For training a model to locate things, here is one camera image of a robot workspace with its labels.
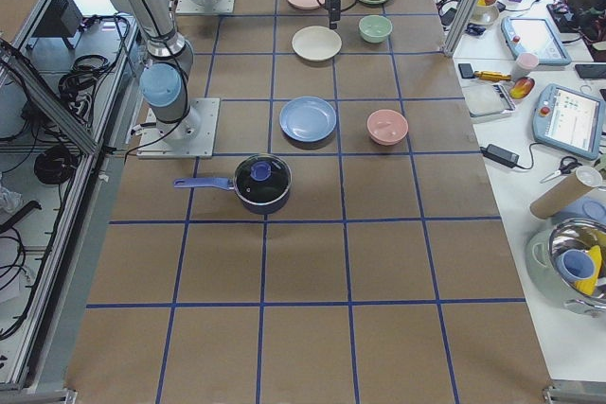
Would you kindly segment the blue plate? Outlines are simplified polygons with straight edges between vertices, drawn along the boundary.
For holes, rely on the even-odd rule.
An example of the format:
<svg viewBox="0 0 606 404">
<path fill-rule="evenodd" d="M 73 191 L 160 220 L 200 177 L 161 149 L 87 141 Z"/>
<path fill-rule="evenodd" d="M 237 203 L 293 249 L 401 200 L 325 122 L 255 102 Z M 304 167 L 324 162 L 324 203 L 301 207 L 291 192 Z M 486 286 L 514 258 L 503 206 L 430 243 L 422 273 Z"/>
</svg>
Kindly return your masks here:
<svg viewBox="0 0 606 404">
<path fill-rule="evenodd" d="M 314 143 L 328 138 L 336 127 L 333 106 L 319 97 L 297 97 L 280 111 L 281 130 L 294 141 Z"/>
</svg>

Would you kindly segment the green bowl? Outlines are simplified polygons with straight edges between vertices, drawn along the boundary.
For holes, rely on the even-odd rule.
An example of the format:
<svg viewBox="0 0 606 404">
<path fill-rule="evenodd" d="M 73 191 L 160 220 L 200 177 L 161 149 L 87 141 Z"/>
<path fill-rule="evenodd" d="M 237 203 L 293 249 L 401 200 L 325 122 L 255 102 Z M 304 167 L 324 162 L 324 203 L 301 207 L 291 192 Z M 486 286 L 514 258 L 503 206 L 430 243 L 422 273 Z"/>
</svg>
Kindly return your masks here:
<svg viewBox="0 0 606 404">
<path fill-rule="evenodd" d="M 393 25 L 385 16 L 367 15 L 360 19 L 358 29 L 364 41 L 371 44 L 380 44 L 389 38 L 393 31 Z"/>
</svg>

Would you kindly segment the beige bowl with toys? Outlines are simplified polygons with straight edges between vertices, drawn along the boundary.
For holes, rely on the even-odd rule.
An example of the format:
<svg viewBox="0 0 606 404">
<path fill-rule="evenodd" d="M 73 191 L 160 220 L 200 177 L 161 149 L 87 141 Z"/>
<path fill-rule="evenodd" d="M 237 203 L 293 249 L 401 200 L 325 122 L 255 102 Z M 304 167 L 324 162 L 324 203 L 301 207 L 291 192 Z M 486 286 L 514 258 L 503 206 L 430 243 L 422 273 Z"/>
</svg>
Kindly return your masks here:
<svg viewBox="0 0 606 404">
<path fill-rule="evenodd" d="M 495 23 L 499 14 L 497 0 L 478 0 L 470 22 L 479 26 L 490 26 Z"/>
</svg>

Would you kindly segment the pink bowl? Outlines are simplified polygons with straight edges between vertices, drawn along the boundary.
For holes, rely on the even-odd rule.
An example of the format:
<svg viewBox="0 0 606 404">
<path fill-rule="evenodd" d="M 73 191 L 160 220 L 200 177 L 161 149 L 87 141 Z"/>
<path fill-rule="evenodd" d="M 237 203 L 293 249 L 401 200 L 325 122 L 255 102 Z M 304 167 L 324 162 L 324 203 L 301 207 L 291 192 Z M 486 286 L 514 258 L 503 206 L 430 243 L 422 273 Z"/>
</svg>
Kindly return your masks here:
<svg viewBox="0 0 606 404">
<path fill-rule="evenodd" d="M 369 137 L 383 146 L 399 144 L 409 132 L 406 118 L 401 113 L 389 109 L 371 113 L 367 118 L 366 128 Z"/>
</svg>

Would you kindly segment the silver kitchen scale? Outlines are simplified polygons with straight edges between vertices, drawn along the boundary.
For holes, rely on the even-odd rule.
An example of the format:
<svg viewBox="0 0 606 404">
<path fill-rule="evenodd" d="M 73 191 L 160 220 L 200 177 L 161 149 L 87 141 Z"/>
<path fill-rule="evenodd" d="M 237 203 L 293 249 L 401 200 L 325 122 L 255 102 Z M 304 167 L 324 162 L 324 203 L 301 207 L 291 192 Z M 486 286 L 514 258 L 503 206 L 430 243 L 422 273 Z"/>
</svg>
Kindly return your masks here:
<svg viewBox="0 0 606 404">
<path fill-rule="evenodd" d="M 499 83 L 475 84 L 462 89 L 473 121 L 500 118 L 516 110 L 506 88 Z"/>
</svg>

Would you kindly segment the pink cup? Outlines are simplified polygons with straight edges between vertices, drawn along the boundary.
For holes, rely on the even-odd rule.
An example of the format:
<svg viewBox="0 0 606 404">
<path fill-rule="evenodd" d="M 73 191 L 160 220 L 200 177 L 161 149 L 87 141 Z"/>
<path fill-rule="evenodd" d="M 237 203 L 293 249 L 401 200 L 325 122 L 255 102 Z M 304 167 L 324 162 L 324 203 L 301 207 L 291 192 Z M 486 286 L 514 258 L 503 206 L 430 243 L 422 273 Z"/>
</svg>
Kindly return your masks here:
<svg viewBox="0 0 606 404">
<path fill-rule="evenodd" d="M 523 52 L 519 54 L 511 68 L 511 79 L 517 81 L 518 79 L 528 76 L 535 70 L 539 63 L 539 58 L 533 53 Z"/>
</svg>

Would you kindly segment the teach pendant far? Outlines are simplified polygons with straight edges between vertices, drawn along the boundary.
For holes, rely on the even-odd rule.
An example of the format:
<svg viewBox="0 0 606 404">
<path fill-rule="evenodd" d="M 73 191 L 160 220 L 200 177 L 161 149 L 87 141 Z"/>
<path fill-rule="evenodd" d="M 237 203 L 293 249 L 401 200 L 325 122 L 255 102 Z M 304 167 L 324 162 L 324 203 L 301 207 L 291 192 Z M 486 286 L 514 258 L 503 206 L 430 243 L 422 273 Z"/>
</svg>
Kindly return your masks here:
<svg viewBox="0 0 606 404">
<path fill-rule="evenodd" d="M 565 66 L 571 57 L 559 32 L 545 18 L 505 17 L 501 22 L 505 43 L 514 58 L 530 53 L 539 65 Z"/>
</svg>

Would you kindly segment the teach pendant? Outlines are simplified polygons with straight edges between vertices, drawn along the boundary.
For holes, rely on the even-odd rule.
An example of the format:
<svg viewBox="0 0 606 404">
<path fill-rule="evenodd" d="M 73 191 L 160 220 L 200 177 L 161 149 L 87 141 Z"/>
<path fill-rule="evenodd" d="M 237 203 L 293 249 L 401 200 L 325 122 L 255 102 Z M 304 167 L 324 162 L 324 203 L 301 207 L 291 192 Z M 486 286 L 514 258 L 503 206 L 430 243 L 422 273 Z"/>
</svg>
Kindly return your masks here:
<svg viewBox="0 0 606 404">
<path fill-rule="evenodd" d="M 505 43 L 514 58 L 530 53 L 539 65 L 565 66 L 571 57 L 559 32 L 545 18 L 505 17 L 501 22 Z"/>
<path fill-rule="evenodd" d="M 532 116 L 532 132 L 537 142 L 596 160 L 604 120 L 603 100 L 548 84 L 539 95 Z"/>
</svg>

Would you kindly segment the black power adapter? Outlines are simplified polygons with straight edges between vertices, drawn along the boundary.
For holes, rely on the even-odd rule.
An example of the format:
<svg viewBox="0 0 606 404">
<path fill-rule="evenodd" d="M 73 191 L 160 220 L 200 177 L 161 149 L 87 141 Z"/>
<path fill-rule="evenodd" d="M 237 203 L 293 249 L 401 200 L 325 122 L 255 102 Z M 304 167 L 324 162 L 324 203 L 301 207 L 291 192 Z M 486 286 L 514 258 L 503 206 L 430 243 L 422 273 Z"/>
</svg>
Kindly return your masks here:
<svg viewBox="0 0 606 404">
<path fill-rule="evenodd" d="M 485 147 L 481 147 L 480 151 L 485 158 L 504 167 L 515 168 L 518 166 L 519 155 L 510 150 L 503 149 L 494 144 L 488 144 Z"/>
</svg>

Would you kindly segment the teach pendant near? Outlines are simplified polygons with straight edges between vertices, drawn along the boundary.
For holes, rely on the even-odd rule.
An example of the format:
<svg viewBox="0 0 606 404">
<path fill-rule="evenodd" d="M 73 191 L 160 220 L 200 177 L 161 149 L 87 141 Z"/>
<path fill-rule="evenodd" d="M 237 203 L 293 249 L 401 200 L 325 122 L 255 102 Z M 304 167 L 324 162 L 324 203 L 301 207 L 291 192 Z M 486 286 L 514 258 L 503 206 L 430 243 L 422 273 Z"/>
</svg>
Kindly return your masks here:
<svg viewBox="0 0 606 404">
<path fill-rule="evenodd" d="M 532 132 L 537 142 L 596 160 L 604 120 L 603 100 L 548 84 L 539 95 L 532 116 Z"/>
</svg>

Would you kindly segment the scissors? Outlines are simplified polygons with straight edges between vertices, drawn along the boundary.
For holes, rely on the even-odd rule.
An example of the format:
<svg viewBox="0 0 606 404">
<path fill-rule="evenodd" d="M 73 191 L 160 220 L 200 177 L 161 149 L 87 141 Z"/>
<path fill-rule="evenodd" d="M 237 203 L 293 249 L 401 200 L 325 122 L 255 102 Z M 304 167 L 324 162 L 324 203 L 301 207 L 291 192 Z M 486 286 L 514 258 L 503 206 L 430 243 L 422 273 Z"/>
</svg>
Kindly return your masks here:
<svg viewBox="0 0 606 404">
<path fill-rule="evenodd" d="M 560 159 L 559 166 L 556 170 L 546 175 L 540 180 L 541 184 L 555 180 L 558 177 L 569 175 L 573 170 L 581 166 L 581 162 L 574 156 L 564 156 Z"/>
</svg>

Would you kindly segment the cardboard tube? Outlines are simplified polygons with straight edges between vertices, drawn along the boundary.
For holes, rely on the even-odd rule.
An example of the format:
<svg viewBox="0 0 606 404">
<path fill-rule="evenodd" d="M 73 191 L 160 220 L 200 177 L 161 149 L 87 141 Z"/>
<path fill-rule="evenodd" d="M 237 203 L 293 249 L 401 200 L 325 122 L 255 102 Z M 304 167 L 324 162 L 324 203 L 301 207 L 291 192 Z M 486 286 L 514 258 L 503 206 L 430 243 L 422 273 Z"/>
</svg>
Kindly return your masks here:
<svg viewBox="0 0 606 404">
<path fill-rule="evenodd" d="M 577 167 L 570 175 L 547 190 L 529 206 L 530 213 L 545 220 L 564 207 L 601 186 L 602 175 L 589 166 Z"/>
</svg>

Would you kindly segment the steel mixing bowl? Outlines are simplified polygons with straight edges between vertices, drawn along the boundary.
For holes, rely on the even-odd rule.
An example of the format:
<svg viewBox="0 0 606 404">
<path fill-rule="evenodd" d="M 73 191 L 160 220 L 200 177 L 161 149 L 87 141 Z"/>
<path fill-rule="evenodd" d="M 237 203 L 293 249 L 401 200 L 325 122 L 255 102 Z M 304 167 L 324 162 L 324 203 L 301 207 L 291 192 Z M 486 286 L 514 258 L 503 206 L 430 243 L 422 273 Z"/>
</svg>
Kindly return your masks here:
<svg viewBox="0 0 606 404">
<path fill-rule="evenodd" d="M 526 268 L 539 292 L 556 307 L 592 317 L 605 314 L 605 225 L 570 219 L 535 234 Z"/>
</svg>

